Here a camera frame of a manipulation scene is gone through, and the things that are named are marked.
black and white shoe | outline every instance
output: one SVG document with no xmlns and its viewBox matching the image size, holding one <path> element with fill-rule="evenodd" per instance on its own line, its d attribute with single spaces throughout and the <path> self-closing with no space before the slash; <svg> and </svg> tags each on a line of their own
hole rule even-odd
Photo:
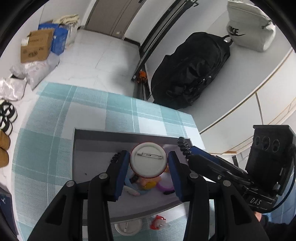
<svg viewBox="0 0 296 241">
<path fill-rule="evenodd" d="M 6 116 L 11 123 L 17 118 L 17 111 L 13 104 L 4 99 L 0 100 L 0 113 Z"/>
<path fill-rule="evenodd" d="M 0 114 L 0 130 L 2 130 L 8 136 L 12 132 L 12 124 L 11 124 L 11 122 L 3 114 Z"/>
</svg>

white floor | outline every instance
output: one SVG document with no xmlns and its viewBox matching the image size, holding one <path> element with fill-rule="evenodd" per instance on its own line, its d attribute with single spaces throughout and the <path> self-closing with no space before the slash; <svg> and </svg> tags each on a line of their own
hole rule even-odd
<svg viewBox="0 0 296 241">
<path fill-rule="evenodd" d="M 134 83 L 131 78 L 139 60 L 139 49 L 136 45 L 107 35 L 79 30 L 75 43 L 60 55 L 59 65 L 43 81 L 132 96 Z M 27 85 L 24 97 L 13 102 L 18 118 L 13 123 L 10 135 L 9 164 L 0 168 L 0 185 L 10 192 L 17 135 L 37 89 L 38 87 L 32 91 Z"/>
</svg>

black backpack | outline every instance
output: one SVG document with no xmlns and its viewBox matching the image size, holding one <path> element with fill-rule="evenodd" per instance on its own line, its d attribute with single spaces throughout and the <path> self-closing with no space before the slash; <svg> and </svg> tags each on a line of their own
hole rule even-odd
<svg viewBox="0 0 296 241">
<path fill-rule="evenodd" d="M 192 105 L 229 58 L 227 37 L 193 33 L 166 55 L 151 80 L 154 103 L 175 110 Z"/>
</svg>

person's hand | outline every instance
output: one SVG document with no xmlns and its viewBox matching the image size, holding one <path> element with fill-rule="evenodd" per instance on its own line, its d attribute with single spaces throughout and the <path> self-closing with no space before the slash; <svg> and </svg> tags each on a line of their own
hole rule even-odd
<svg viewBox="0 0 296 241">
<path fill-rule="evenodd" d="M 262 218 L 262 214 L 259 212 L 254 212 L 256 218 L 258 219 L 258 221 L 260 222 L 261 218 Z"/>
</svg>

brown cardboard box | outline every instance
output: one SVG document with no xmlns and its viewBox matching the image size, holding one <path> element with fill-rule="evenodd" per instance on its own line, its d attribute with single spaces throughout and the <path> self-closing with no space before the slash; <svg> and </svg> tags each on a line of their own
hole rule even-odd
<svg viewBox="0 0 296 241">
<path fill-rule="evenodd" d="M 30 32 L 26 46 L 20 47 L 20 62 L 46 60 L 52 44 L 54 29 L 43 29 Z"/>
</svg>

